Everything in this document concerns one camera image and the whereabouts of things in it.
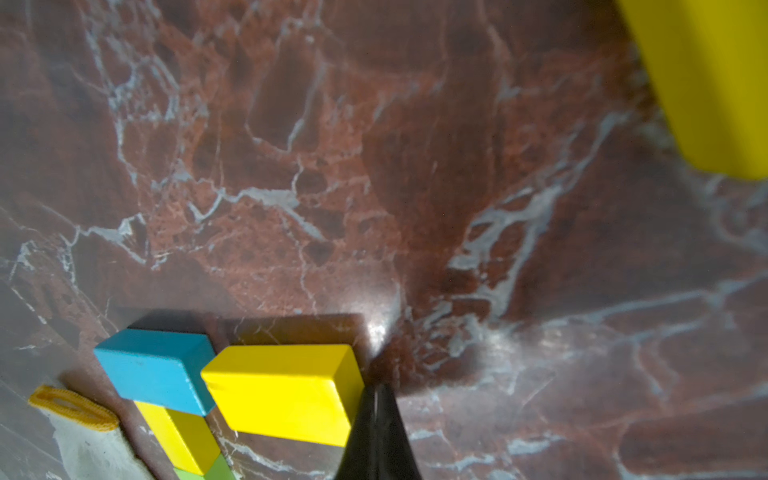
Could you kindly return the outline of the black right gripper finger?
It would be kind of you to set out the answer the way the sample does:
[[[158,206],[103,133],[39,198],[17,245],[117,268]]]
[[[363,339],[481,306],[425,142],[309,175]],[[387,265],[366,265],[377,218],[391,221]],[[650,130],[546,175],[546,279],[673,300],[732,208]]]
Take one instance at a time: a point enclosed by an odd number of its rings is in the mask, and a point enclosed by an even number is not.
[[[421,478],[393,389],[366,386],[335,479]]]

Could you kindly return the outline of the large yellow block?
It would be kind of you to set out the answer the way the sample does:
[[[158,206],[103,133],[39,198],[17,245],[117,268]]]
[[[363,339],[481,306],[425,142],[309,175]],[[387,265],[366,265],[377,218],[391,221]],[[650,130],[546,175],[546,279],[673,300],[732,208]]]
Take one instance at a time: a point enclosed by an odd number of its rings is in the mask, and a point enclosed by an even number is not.
[[[201,371],[235,432],[345,447],[364,389],[351,346],[230,346]]]

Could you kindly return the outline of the green block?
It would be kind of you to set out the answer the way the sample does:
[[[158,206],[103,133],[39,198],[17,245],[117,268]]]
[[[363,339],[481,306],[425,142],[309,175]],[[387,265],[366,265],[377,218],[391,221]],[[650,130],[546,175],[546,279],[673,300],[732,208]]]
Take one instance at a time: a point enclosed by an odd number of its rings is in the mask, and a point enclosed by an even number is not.
[[[174,468],[179,480],[235,480],[235,476],[223,455],[219,455],[203,474]]]

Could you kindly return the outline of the teal block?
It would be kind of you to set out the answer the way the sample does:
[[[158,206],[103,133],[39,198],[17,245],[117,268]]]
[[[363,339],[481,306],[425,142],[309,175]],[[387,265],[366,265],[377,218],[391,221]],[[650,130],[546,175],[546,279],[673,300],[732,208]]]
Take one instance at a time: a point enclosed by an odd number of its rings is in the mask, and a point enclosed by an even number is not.
[[[126,329],[94,355],[122,398],[201,417],[215,408],[201,377],[215,357],[204,334]]]

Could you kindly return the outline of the small yellow block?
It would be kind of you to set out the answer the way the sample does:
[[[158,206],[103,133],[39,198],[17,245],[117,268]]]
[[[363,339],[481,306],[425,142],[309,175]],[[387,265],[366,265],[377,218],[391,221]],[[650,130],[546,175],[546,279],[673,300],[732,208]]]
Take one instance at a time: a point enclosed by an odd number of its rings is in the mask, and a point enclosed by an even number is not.
[[[767,4],[622,1],[677,146],[693,167],[767,176]]]

